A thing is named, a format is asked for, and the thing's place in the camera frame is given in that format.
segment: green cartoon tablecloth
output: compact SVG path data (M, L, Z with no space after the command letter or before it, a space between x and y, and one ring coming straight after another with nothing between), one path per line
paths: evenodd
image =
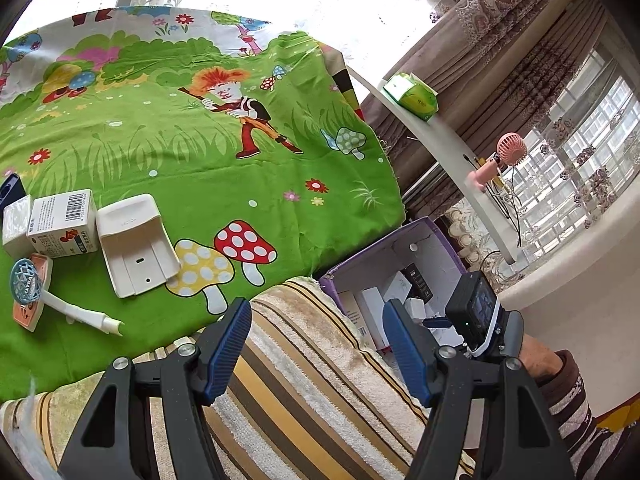
M172 7L81 14L2 48L2 174L34 198L91 188L98 208L151 193L184 266L120 300L100 251L54 260L50 291L122 320L122 338L48 307L27 332L0 287L0 399L30 374L53 390L217 319L194 254L216 267L222 301L252 298L400 224L391 167L323 50L302 31ZM235 240L238 228L264 243ZM0 255L0 277L12 263Z

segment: white shelf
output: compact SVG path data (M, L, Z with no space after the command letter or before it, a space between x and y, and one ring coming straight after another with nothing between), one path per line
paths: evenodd
M516 260L523 259L524 253L518 247L518 233L513 225L487 195L466 184L471 167L463 155L468 156L471 160L474 160L476 155L465 141L437 114L426 122L402 108L383 90L383 86L386 84L384 79L375 87L352 68L348 67L348 70L353 78L365 86L393 115L402 121L402 124L416 139L420 140L428 152L440 163L442 169L458 186L487 228L505 261L508 264L513 264Z

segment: red flower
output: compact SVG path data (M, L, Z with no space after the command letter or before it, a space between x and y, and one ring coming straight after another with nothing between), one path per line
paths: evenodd
M325 186L318 179L312 178L311 180L307 180L305 182L305 186L309 191L314 191L316 193L326 193L329 191L329 188Z
M189 25L189 23L193 23L193 18L188 14L178 14L178 17L175 19L176 22L181 25Z
M33 152L33 155L29 157L27 161L29 164L41 164L45 161L46 158L51 156L51 152L46 148L40 148L37 152Z

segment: metal screw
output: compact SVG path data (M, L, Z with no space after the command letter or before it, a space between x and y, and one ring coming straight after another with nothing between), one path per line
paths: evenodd
M509 357L505 361L505 365L509 370L520 370L522 368L522 362L520 359L516 359L515 357Z
M113 362L113 367L116 370L123 370L124 368L126 368L127 366L129 366L129 360L126 357L118 357L114 362Z
M193 343L185 343L184 345L178 346L178 354L182 357L187 357L189 355L193 355L196 351L196 345Z
M453 359L456 356L456 349L453 346L444 345L438 348L438 354L445 359Z

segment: green tissue box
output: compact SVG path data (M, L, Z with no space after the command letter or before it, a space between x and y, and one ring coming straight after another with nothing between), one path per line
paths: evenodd
M414 74L400 72L385 84L384 89L402 108L424 121L438 111L437 92Z

